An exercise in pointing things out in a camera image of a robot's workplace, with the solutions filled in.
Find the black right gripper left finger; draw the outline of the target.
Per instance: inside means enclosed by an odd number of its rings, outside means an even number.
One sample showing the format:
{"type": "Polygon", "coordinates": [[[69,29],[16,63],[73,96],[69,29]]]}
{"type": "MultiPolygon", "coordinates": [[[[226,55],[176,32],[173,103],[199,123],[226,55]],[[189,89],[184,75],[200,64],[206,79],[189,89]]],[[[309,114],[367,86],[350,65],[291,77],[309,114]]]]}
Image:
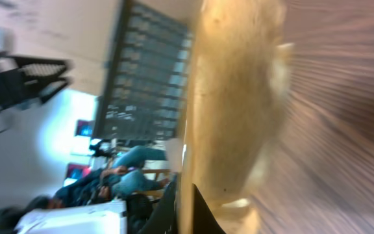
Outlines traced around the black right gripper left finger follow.
{"type": "Polygon", "coordinates": [[[177,234],[177,181],[168,184],[157,207],[138,234],[177,234]]]}

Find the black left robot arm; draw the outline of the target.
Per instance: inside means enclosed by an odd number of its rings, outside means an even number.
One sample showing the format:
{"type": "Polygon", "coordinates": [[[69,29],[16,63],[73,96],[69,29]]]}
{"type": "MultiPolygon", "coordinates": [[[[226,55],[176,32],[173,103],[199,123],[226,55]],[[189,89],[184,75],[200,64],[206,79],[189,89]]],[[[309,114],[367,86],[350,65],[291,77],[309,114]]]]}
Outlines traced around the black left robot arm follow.
{"type": "Polygon", "coordinates": [[[14,35],[0,27],[0,112],[15,106],[26,109],[35,99],[43,105],[71,84],[64,76],[70,61],[13,55],[13,44],[14,35]]]}

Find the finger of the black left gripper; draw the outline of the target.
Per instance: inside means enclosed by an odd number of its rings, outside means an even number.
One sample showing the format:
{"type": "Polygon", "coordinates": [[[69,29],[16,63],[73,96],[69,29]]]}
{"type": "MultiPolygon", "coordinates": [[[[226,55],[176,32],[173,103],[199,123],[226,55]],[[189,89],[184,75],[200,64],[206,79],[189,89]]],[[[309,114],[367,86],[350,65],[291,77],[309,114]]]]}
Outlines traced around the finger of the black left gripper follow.
{"type": "Polygon", "coordinates": [[[28,79],[57,78],[70,69],[68,60],[30,57],[30,56],[11,56],[18,65],[20,74],[28,79]]]}
{"type": "Polygon", "coordinates": [[[69,77],[38,78],[27,82],[27,90],[31,98],[38,98],[45,104],[70,84],[69,77]]]}

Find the brown snack packet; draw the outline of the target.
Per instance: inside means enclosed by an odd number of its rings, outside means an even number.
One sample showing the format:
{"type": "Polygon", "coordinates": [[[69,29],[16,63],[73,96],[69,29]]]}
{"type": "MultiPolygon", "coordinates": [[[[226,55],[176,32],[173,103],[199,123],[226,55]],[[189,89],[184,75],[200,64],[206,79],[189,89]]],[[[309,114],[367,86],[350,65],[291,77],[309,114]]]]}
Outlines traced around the brown snack packet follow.
{"type": "Polygon", "coordinates": [[[204,1],[195,26],[179,232],[195,233],[199,192],[226,233],[254,233],[251,201],[269,168],[286,119],[294,45],[283,42],[278,0],[204,1]]]}

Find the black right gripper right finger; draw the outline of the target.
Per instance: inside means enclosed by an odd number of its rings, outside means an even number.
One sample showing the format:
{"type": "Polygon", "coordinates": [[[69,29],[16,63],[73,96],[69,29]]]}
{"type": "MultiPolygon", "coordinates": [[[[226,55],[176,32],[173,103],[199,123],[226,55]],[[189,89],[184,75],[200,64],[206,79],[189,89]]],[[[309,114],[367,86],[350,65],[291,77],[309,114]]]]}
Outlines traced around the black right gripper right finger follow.
{"type": "Polygon", "coordinates": [[[196,185],[193,185],[193,234],[226,234],[219,226],[196,185]]]}

